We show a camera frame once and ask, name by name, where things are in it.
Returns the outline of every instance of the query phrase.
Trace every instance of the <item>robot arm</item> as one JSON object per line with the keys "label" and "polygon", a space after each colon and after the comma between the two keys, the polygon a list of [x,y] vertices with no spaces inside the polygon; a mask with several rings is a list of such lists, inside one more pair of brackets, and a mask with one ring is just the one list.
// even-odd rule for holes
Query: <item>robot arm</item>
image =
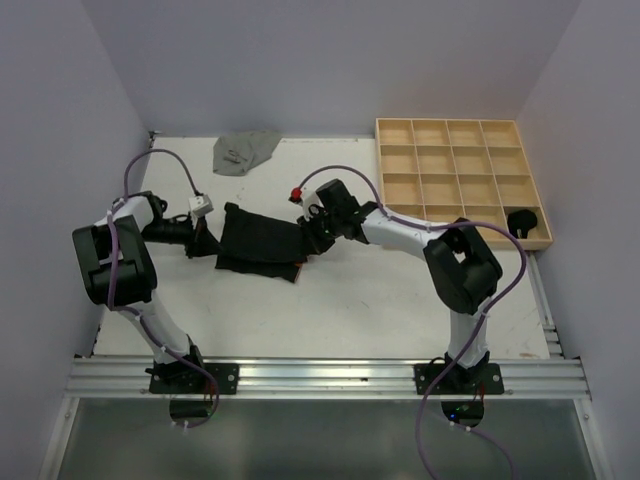
{"label": "robot arm", "polygon": [[[427,262],[438,296],[451,310],[451,340],[446,357],[455,358],[502,277],[500,264],[478,231],[474,227],[432,231],[432,227],[444,224],[394,214],[424,229],[405,226],[389,219],[374,202],[360,205],[340,180],[332,180],[307,195],[295,193],[291,200],[302,204],[304,215],[298,224],[309,253],[322,254],[343,236],[401,250]],[[459,261],[456,255],[464,258]],[[485,325],[458,361],[463,369],[481,368],[488,362]]]}
{"label": "robot arm", "polygon": [[[114,305],[132,307],[144,316],[152,337],[142,328],[137,315],[128,309],[119,310],[153,350],[154,367],[150,373],[166,383],[184,375],[186,367],[158,343],[191,363],[200,365],[202,361],[197,347],[175,324],[155,292],[157,276],[145,241],[183,245],[189,258],[218,253],[220,245],[205,219],[213,209],[209,199],[199,195],[189,203],[189,215],[165,219],[167,203],[151,192],[143,192],[129,197],[113,216],[120,247]],[[97,305],[106,305],[111,276],[111,235],[106,217],[75,230],[73,242],[89,298]]]}

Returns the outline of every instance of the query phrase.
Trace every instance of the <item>gray wall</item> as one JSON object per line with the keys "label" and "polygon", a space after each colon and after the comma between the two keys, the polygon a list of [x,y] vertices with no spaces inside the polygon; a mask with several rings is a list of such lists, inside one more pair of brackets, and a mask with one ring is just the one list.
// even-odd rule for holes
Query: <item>gray wall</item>
{"label": "gray wall", "polygon": [[83,0],[131,100],[172,135],[515,118],[579,0]]}
{"label": "gray wall", "polygon": [[541,273],[618,478],[638,478],[640,3],[583,0],[518,117],[556,241]]}
{"label": "gray wall", "polygon": [[146,134],[77,0],[0,2],[0,45],[0,478],[29,480],[96,331],[71,231]]}

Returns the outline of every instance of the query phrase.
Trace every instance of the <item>compartment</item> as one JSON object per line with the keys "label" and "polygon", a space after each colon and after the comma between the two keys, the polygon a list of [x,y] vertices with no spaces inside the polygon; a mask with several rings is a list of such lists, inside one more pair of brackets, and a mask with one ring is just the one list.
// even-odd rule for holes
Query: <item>compartment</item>
{"label": "compartment", "polygon": [[420,176],[411,173],[383,173],[385,203],[392,205],[420,205]]}
{"label": "compartment", "polygon": [[420,173],[456,173],[451,147],[417,147]]}
{"label": "compartment", "polygon": [[382,173],[418,173],[416,149],[412,145],[381,145]]}
{"label": "compartment", "polygon": [[413,133],[418,145],[449,145],[444,120],[414,120]]}
{"label": "compartment", "polygon": [[425,207],[427,220],[431,222],[453,223],[460,217],[464,217],[462,207],[434,205]]}
{"label": "compartment", "polygon": [[411,120],[378,120],[378,141],[384,144],[413,144]]}
{"label": "compartment", "polygon": [[493,173],[485,147],[453,147],[453,158],[459,174]]}
{"label": "compartment", "polygon": [[460,189],[455,175],[420,175],[425,205],[460,205]]}
{"label": "compartment", "polygon": [[519,147],[489,147],[489,157],[496,175],[529,175],[527,160]]}
{"label": "compartment", "polygon": [[[507,218],[510,213],[517,212],[518,210],[522,210],[522,208],[504,207],[505,218]],[[547,222],[545,222],[544,215],[542,214],[542,209],[540,207],[533,207],[533,208],[528,208],[527,210],[531,210],[533,213],[536,214],[536,217],[538,218],[538,226],[536,228],[529,230],[527,238],[521,240],[525,248],[533,248],[532,246],[527,245],[528,241],[544,240],[544,241],[550,242],[551,233],[549,231],[549,226],[547,225]]]}
{"label": "compartment", "polygon": [[[465,216],[469,220],[487,222],[502,228],[507,228],[504,212],[501,207],[464,207]],[[487,240],[502,240],[505,237],[488,228],[478,228],[480,234]]]}
{"label": "compartment", "polygon": [[538,206],[538,197],[531,177],[501,175],[496,177],[502,205],[505,207]]}
{"label": "compartment", "polygon": [[449,120],[449,138],[451,145],[483,146],[480,122],[472,120]]}
{"label": "compartment", "polygon": [[489,146],[519,147],[515,122],[488,120],[482,122],[484,138]]}
{"label": "compartment", "polygon": [[399,213],[400,215],[407,215],[419,220],[424,220],[425,218],[424,207],[422,205],[393,205],[387,203],[386,207],[395,213]]}
{"label": "compartment", "polygon": [[492,175],[460,175],[459,180],[465,205],[500,205]]}

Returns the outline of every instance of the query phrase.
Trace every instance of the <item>metal frame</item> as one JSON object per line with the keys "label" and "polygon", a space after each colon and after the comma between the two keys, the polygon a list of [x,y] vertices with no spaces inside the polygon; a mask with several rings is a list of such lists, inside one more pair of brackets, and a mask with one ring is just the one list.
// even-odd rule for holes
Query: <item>metal frame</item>
{"label": "metal frame", "polygon": [[[596,478],[613,478],[593,415],[589,387],[580,360],[565,360],[533,254],[529,275],[551,358],[498,361],[505,395],[492,400],[573,400]],[[148,393],[144,369],[151,356],[113,356],[76,359],[65,398],[41,471],[40,480],[57,478],[81,398],[164,398]],[[413,382],[416,363],[399,359],[236,359],[205,358],[205,362],[235,362],[240,366],[235,399],[420,400]],[[181,395],[181,398],[200,396]],[[432,401],[466,398],[429,397]]]}

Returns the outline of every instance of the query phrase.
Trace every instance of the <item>white table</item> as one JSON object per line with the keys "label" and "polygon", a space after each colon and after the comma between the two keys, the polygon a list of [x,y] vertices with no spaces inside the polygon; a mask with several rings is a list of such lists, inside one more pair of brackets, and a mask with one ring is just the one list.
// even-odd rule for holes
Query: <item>white table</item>
{"label": "white table", "polygon": [[[155,146],[181,155],[216,211],[210,228],[219,239],[224,203],[294,222],[291,189],[312,170],[347,164],[377,179],[372,139],[284,139],[271,160],[245,177],[212,173],[215,138],[159,138]],[[326,172],[310,186],[341,178],[362,202],[372,196],[356,176]],[[189,185],[171,157],[154,154],[145,190],[169,202],[168,215],[185,213]],[[149,244],[158,293],[176,323],[205,356],[300,358],[431,358],[449,340],[449,314],[426,264],[396,251],[339,240],[304,265],[294,285],[280,279],[215,270],[216,257],[188,260],[179,246]],[[499,289],[519,267],[515,251],[499,251]],[[541,316],[528,276],[493,310],[487,337],[494,359],[549,358]],[[126,320],[105,311],[97,355],[148,355]]]}

